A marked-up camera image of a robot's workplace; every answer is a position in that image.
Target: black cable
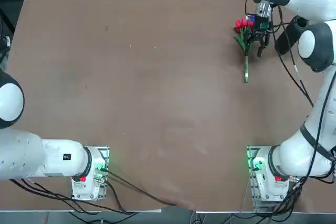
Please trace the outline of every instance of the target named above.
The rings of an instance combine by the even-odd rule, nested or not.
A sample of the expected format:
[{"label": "black cable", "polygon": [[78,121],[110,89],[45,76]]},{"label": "black cable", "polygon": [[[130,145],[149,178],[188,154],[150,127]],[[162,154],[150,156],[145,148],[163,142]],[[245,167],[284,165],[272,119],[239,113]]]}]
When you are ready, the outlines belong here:
[{"label": "black cable", "polygon": [[125,221],[125,220],[127,220],[127,219],[133,217],[134,215],[137,215],[137,214],[138,214],[138,212],[135,212],[134,214],[129,215],[128,217],[125,217],[125,218],[123,218],[122,220],[118,220],[118,221],[112,222],[111,224],[121,223],[121,222],[123,222],[123,221]]},{"label": "black cable", "polygon": [[115,200],[116,200],[116,202],[117,202],[117,205],[118,205],[118,207],[119,207],[119,209],[120,209],[120,211],[122,211],[122,212],[123,212],[124,214],[126,214],[126,215],[133,214],[133,213],[129,213],[129,212],[127,212],[127,211],[121,206],[121,204],[120,204],[120,200],[119,200],[118,195],[117,195],[117,192],[116,192],[115,188],[113,187],[113,185],[112,185],[110,182],[108,182],[107,180],[105,181],[105,183],[111,188],[111,190],[112,190],[112,192],[113,192],[113,194],[114,194]]},{"label": "black cable", "polygon": [[[283,21],[282,10],[281,10],[280,6],[278,6],[278,10],[279,10],[279,16],[280,16],[280,24],[281,24],[281,26],[282,26],[282,28],[283,28],[283,30],[284,30],[283,32],[285,33],[285,36],[286,36],[286,39],[287,39],[288,48],[289,48],[289,53],[290,53],[290,57],[291,57],[291,59],[292,59],[292,63],[293,63],[293,65],[294,65],[295,69],[297,70],[297,67],[296,67],[296,64],[295,64],[295,61],[294,61],[293,52],[292,52],[291,45],[290,45],[290,42],[289,42],[289,36],[288,36],[288,33],[287,33],[287,31],[286,31],[285,26],[283,25],[284,21]],[[302,80],[301,80],[300,77],[299,77],[299,81],[300,81],[300,83],[301,83],[302,89],[303,89],[304,92],[306,93],[306,98],[308,99],[310,105],[313,107],[314,104],[313,104],[313,102],[311,101],[310,96],[309,96],[309,94],[308,94],[308,92],[307,92],[307,90],[306,90],[306,87],[305,87],[305,85],[303,84],[303,82],[302,82]]]},{"label": "black cable", "polygon": [[266,217],[263,217],[260,221],[258,221],[256,224],[259,224],[259,223],[261,223],[263,220],[265,220],[266,219]]},{"label": "black cable", "polygon": [[[74,215],[72,212],[69,212],[69,214],[71,214],[71,215],[74,216],[76,219],[78,219],[78,220],[80,220],[80,221],[82,221],[82,222],[84,222],[84,223],[86,223],[86,224],[92,224],[92,223],[95,223],[95,222],[101,222],[101,219],[92,220],[92,221],[85,221],[85,220],[79,218],[77,215]],[[132,215],[129,215],[129,216],[127,216],[127,217],[125,217],[125,218],[123,218],[123,219],[121,219],[121,220],[115,221],[115,222],[111,222],[111,221],[103,220],[103,223],[107,223],[107,224],[117,224],[117,223],[121,223],[121,222],[123,222],[123,221],[125,221],[125,220],[127,220],[127,219],[133,217],[134,215],[137,215],[137,214],[138,214],[138,212],[135,212],[135,213],[133,213]]]},{"label": "black cable", "polygon": [[286,221],[286,220],[289,219],[289,217],[292,215],[292,213],[293,213],[293,209],[290,210],[289,215],[285,219],[283,219],[283,220],[272,219],[272,221],[275,221],[275,222],[284,222],[284,221]]},{"label": "black cable", "polygon": [[[271,29],[272,29],[273,41],[274,41],[274,43],[275,43],[275,42],[276,42],[275,31],[274,31],[274,27],[272,26],[272,24],[273,24],[273,11],[271,12]],[[289,75],[289,77],[292,79],[292,81],[293,81],[294,84],[298,87],[298,89],[303,93],[303,95],[304,95],[305,97],[307,97],[305,91],[304,91],[304,90],[302,89],[302,87],[297,83],[297,81],[295,80],[295,78],[293,77],[293,75],[289,72],[289,70],[288,70],[288,68],[287,68],[287,66],[286,66],[286,64],[285,64],[285,62],[284,62],[283,59],[282,59],[282,56],[281,56],[280,52],[279,52],[277,49],[276,49],[276,52],[277,52],[277,54],[278,54],[278,56],[279,56],[279,59],[280,59],[282,65],[283,65],[283,67],[285,68],[287,74]]]},{"label": "black cable", "polygon": [[[32,194],[35,194],[35,195],[39,195],[39,196],[42,196],[42,197],[45,197],[45,198],[49,198],[49,199],[60,200],[57,197],[53,197],[53,196],[50,196],[50,195],[45,195],[45,194],[42,194],[42,193],[38,193],[38,192],[36,192],[34,190],[26,188],[25,186],[21,185],[19,182],[15,181],[13,179],[10,179],[10,181],[12,183],[14,183],[15,185],[17,185],[18,187],[20,187],[21,189],[23,189],[23,190],[25,190],[25,191],[27,191],[29,193],[32,193]],[[72,202],[76,201],[76,202],[80,202],[80,203],[83,203],[83,204],[91,205],[91,206],[94,206],[94,207],[98,207],[98,208],[102,208],[102,209],[106,209],[106,210],[109,210],[109,211],[112,211],[112,212],[117,212],[119,214],[122,214],[122,212],[114,210],[112,208],[105,207],[105,206],[100,206],[100,205],[97,205],[97,204],[94,204],[94,203],[91,203],[91,202],[88,202],[88,201],[84,201],[84,200],[72,199],[72,198],[69,198],[69,197],[64,197],[61,201],[63,201],[63,200],[72,201]]]},{"label": "black cable", "polygon": [[236,214],[233,214],[233,216],[237,217],[238,219],[252,219],[252,218],[258,217],[258,215],[252,215],[252,216],[249,216],[249,217],[241,217],[241,216],[238,216]]},{"label": "black cable", "polygon": [[319,181],[321,181],[321,182],[323,182],[323,183],[326,183],[326,184],[334,184],[334,181],[332,180],[332,181],[326,181],[326,180],[323,180],[324,178],[328,178],[331,174],[332,174],[332,172],[333,172],[333,170],[334,170],[334,166],[335,166],[335,162],[332,162],[331,163],[331,166],[330,166],[330,170],[328,171],[328,173],[327,174],[325,174],[324,176],[310,176],[311,178],[314,178],[314,179],[317,179],[317,180],[319,180]]},{"label": "black cable", "polygon": [[121,181],[123,181],[124,183],[128,184],[129,186],[133,187],[135,190],[137,190],[137,191],[139,191],[139,192],[145,194],[147,197],[149,197],[149,198],[151,198],[151,199],[154,199],[155,201],[157,201],[157,202],[159,202],[159,203],[165,204],[165,205],[167,205],[167,206],[176,206],[176,204],[174,204],[174,203],[170,203],[170,202],[167,202],[167,201],[164,201],[164,200],[161,200],[161,199],[156,198],[155,196],[153,196],[153,195],[147,193],[146,191],[140,189],[139,187],[137,187],[137,186],[131,184],[131,183],[128,182],[127,180],[123,179],[122,177],[120,177],[120,176],[117,175],[117,174],[114,174],[114,173],[110,172],[109,170],[106,170],[106,169],[104,169],[104,168],[102,168],[102,169],[100,169],[100,170],[101,170],[102,172],[107,172],[107,173],[111,174],[112,176],[118,178],[119,180],[121,180]]},{"label": "black cable", "polygon": [[3,27],[4,27],[4,23],[3,23],[3,20],[2,20],[2,16],[0,14],[0,39],[2,38],[2,35],[3,35]]},{"label": "black cable", "polygon": [[80,221],[82,221],[82,222],[84,222],[84,223],[86,223],[86,224],[90,224],[90,222],[85,221],[85,220],[83,220],[82,218],[79,218],[77,215],[73,214],[72,212],[68,212],[68,213],[71,214],[72,216],[74,216],[76,219],[78,219],[78,220],[80,220]]},{"label": "black cable", "polygon": [[302,185],[304,185],[306,183],[306,181],[307,181],[307,179],[308,179],[308,177],[310,175],[310,172],[312,170],[313,164],[314,164],[314,160],[315,160],[315,156],[316,156],[316,152],[317,152],[317,147],[319,145],[319,139],[320,139],[321,129],[322,129],[323,115],[324,115],[325,108],[327,106],[328,98],[329,98],[329,95],[330,95],[333,83],[335,81],[335,78],[336,78],[336,72],[334,73],[334,75],[333,75],[333,77],[332,77],[332,79],[330,81],[327,93],[325,95],[325,99],[324,99],[324,102],[323,102],[323,105],[322,105],[322,111],[321,111],[321,115],[320,115],[319,126],[318,126],[318,130],[317,130],[317,136],[316,136],[316,142],[315,142],[315,146],[314,146],[313,156],[311,158],[311,162],[310,162],[310,166],[309,166],[307,175],[302,180]]},{"label": "black cable", "polygon": [[36,183],[36,182],[34,182],[34,184],[35,185],[37,185],[38,187],[40,187],[41,189],[38,189],[38,188],[36,188],[36,187],[34,187],[34,186],[32,186],[32,185],[30,185],[27,181],[25,181],[24,179],[21,179],[21,181],[27,186],[27,187],[29,187],[30,189],[32,189],[32,190],[35,190],[35,191],[39,191],[39,192],[41,192],[41,193],[48,193],[48,194],[52,194],[52,195],[54,195],[54,196],[56,196],[56,197],[58,197],[61,201],[63,201],[65,204],[67,204],[70,208],[72,208],[74,211],[76,211],[76,212],[79,212],[79,213],[86,213],[86,214],[88,214],[88,215],[96,215],[97,214],[97,212],[96,213],[91,213],[91,212],[87,212],[87,211],[85,211],[77,202],[73,202],[73,203],[75,203],[76,204],[76,206],[78,206],[78,208],[81,210],[81,211],[79,211],[79,210],[77,210],[76,208],[74,208],[71,204],[69,204],[69,203],[67,203],[65,200],[62,200],[61,199],[61,197],[62,198],[67,198],[67,196],[64,196],[64,195],[62,195],[62,194],[55,194],[55,193],[53,193],[52,191],[49,191],[48,189],[46,189],[46,188],[44,188],[42,185],[40,185],[39,183]]}]

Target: tabletop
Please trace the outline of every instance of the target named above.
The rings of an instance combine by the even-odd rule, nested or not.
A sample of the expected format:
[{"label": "tabletop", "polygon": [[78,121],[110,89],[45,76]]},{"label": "tabletop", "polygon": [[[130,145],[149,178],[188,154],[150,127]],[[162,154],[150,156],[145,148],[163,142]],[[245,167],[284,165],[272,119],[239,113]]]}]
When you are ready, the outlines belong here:
[{"label": "tabletop", "polygon": [[[110,169],[179,206],[240,211],[246,146],[280,144],[311,109],[272,43],[261,58],[252,53],[243,83],[233,27],[244,1],[25,0],[9,56],[26,99],[15,128],[110,146]],[[295,59],[315,98],[323,75]],[[71,192],[67,178],[38,181]],[[163,207],[113,183],[125,209]],[[1,210],[68,209],[10,182],[0,188]],[[335,194],[309,181],[296,211],[334,212]],[[116,208],[111,192],[98,203]],[[252,209],[249,192],[244,211]]]}]

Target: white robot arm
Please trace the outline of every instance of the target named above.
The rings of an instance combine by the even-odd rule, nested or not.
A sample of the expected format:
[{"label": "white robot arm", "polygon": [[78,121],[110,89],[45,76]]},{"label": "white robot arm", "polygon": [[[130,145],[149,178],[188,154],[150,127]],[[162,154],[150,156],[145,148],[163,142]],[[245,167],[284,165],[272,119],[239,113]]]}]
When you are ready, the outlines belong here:
[{"label": "white robot arm", "polygon": [[71,176],[73,197],[98,200],[106,174],[106,159],[96,147],[72,140],[47,140],[12,129],[22,115],[24,95],[19,83],[0,70],[0,180]]},{"label": "white robot arm", "polygon": [[[285,6],[309,21],[298,41],[301,59],[325,79],[308,119],[289,139],[278,146],[262,147],[255,166],[261,199],[282,201],[288,190],[288,176],[306,176],[311,164],[322,106],[336,72],[336,0],[254,0]],[[311,176],[327,174],[335,162],[330,151],[336,146],[336,84],[332,84],[323,114],[319,145]]]}]

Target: red tulip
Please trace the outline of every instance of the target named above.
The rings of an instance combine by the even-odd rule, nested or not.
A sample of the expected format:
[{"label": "red tulip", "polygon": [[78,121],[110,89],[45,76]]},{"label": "red tulip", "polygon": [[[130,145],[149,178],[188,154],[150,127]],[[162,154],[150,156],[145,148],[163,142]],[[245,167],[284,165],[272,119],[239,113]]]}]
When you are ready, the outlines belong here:
[{"label": "red tulip", "polygon": [[241,25],[242,23],[240,22],[240,20],[239,19],[237,19],[236,20],[236,30],[237,30],[237,32],[239,33],[240,32],[240,29],[241,29]]},{"label": "red tulip", "polygon": [[242,25],[241,25],[242,27],[244,27],[244,28],[247,27],[247,21],[246,21],[245,18],[242,18],[241,24],[242,24]]},{"label": "red tulip", "polygon": [[253,28],[254,27],[254,22],[251,20],[247,21],[247,26]]}]

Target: white cable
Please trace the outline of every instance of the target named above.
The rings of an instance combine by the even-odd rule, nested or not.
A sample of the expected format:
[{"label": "white cable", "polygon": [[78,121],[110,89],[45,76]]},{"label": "white cable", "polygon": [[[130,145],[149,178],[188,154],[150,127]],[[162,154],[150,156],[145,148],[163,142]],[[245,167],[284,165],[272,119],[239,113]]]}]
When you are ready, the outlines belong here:
[{"label": "white cable", "polygon": [[203,219],[203,221],[202,221],[202,224],[204,224],[204,222],[205,222],[205,218],[206,218],[207,215],[208,215],[208,214],[205,214],[204,219]]},{"label": "white cable", "polygon": [[298,77],[298,79],[299,79],[300,81],[302,81],[302,80],[301,80],[301,75],[300,75],[300,73],[299,73],[299,69],[298,69],[298,67],[297,67],[296,65],[294,65],[294,69],[295,69],[295,72],[296,72],[296,76]]},{"label": "white cable", "polygon": [[253,173],[252,158],[251,158],[251,161],[250,161],[250,167],[251,167],[251,171],[250,171],[250,173],[248,174],[248,179],[247,179],[246,188],[245,188],[245,194],[244,194],[244,200],[243,200],[242,208],[240,209],[239,214],[241,214],[241,212],[243,212],[243,208],[244,208],[245,200],[246,200],[246,196],[247,196],[248,185],[250,184],[250,181],[251,181],[250,178],[251,178],[251,175],[252,175],[252,173]]},{"label": "white cable", "polygon": [[223,224],[228,224],[229,222],[231,222],[233,216],[234,215],[229,216],[229,218]]},{"label": "white cable", "polygon": [[195,213],[196,213],[196,212],[193,211],[193,213],[191,214],[189,224],[191,224],[191,222],[192,222],[192,220],[193,220],[193,216],[194,216]]}]

